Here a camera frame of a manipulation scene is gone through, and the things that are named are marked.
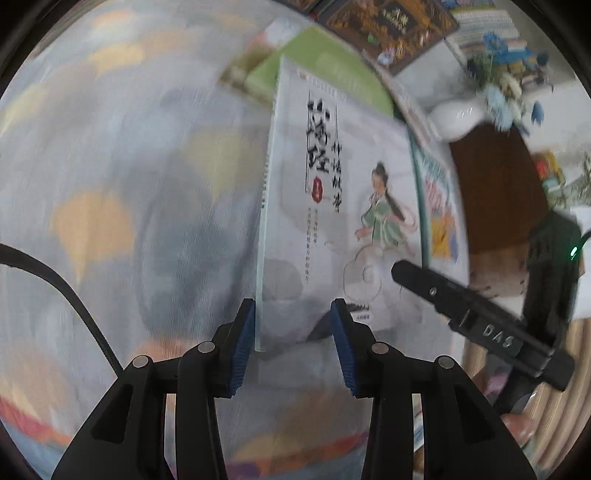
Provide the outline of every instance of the black cable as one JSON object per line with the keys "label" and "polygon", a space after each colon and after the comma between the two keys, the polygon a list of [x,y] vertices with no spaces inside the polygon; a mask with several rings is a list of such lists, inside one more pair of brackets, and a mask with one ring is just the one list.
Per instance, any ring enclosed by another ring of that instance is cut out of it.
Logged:
{"label": "black cable", "polygon": [[29,272],[56,288],[80,316],[86,328],[88,328],[96,343],[98,343],[100,350],[111,365],[115,375],[120,376],[123,373],[123,367],[119,363],[119,360],[117,360],[109,342],[107,342],[89,311],[86,310],[81,299],[78,298],[72,287],[68,285],[68,282],[61,278],[57,272],[30,255],[4,244],[0,244],[0,264]]}
{"label": "black cable", "polygon": [[581,237],[581,249],[584,247],[585,243],[587,243],[587,240],[589,240],[589,238],[591,238],[591,230],[587,230]]}

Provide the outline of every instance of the white vase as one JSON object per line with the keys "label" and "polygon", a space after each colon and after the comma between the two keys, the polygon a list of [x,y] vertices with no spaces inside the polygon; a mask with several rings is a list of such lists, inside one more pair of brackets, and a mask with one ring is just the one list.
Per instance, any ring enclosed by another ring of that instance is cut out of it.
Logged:
{"label": "white vase", "polygon": [[445,142],[459,140],[475,126],[489,120],[486,100],[480,95],[465,100],[447,100],[427,116],[433,134]]}

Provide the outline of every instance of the book cover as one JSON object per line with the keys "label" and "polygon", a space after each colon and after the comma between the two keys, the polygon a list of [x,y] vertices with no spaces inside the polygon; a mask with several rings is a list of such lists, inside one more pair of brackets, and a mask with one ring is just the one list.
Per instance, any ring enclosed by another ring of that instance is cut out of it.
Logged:
{"label": "book cover", "polygon": [[337,0],[317,21],[391,73],[457,29],[438,0]]}
{"label": "book cover", "polygon": [[281,60],[257,265],[256,347],[304,342],[343,297],[374,331],[422,318],[392,264],[421,264],[406,125]]}
{"label": "book cover", "polygon": [[272,103],[283,55],[357,100],[392,115],[392,99],[371,69],[354,50],[318,27],[307,28],[257,65],[246,78],[248,92]]}
{"label": "book cover", "polygon": [[408,90],[365,57],[396,102],[411,131],[417,169],[423,265],[468,284],[468,248],[457,175],[449,147],[433,133],[426,112]]}

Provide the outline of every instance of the metal screw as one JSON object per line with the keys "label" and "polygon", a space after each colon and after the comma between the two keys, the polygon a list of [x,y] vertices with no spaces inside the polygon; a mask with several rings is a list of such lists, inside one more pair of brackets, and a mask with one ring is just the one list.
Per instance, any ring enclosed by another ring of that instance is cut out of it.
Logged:
{"label": "metal screw", "polygon": [[137,357],[135,357],[131,361],[131,364],[135,368],[142,368],[142,367],[145,367],[146,365],[148,365],[149,362],[150,362],[150,359],[147,356],[145,356],[145,355],[138,355]]}
{"label": "metal screw", "polygon": [[388,350],[390,350],[390,348],[388,347],[388,345],[386,345],[383,342],[375,342],[371,346],[371,350],[373,353],[377,353],[378,355],[383,355],[385,353],[388,353]]}
{"label": "metal screw", "polygon": [[437,362],[442,368],[446,369],[453,368],[453,366],[456,364],[452,357],[445,355],[439,357],[439,360]]}
{"label": "metal screw", "polygon": [[216,344],[213,342],[201,342],[197,345],[197,350],[201,353],[213,352],[216,349]]}

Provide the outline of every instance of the picture book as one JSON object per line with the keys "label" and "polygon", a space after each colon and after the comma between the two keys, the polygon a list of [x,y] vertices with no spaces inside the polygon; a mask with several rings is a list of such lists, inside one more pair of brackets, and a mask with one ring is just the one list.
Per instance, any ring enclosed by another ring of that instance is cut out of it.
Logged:
{"label": "picture book", "polygon": [[408,90],[375,60],[365,58],[396,102],[411,131],[419,181],[423,264],[467,284],[467,239],[449,146],[434,135],[426,112]]}
{"label": "picture book", "polygon": [[391,73],[457,29],[439,0],[336,0],[317,22]]}
{"label": "picture book", "polygon": [[342,297],[374,331],[420,321],[394,262],[421,265],[408,129],[283,57],[259,233],[256,347],[304,342]]}

